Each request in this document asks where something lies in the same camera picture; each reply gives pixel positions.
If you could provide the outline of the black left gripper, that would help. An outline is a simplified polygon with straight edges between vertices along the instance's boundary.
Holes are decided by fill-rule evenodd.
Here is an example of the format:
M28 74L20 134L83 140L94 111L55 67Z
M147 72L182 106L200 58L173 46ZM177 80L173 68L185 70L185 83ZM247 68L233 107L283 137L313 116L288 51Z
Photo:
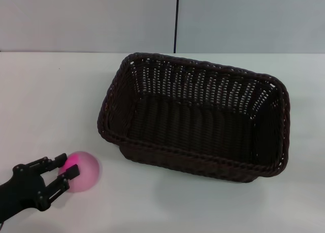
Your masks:
M41 174L61 168L68 159L63 153L53 160L43 157L28 164L19 164L13 168L9 181L9 206L12 211L35 208L45 211L51 204L70 188L69 181L80 175L75 164L51 182L45 185Z

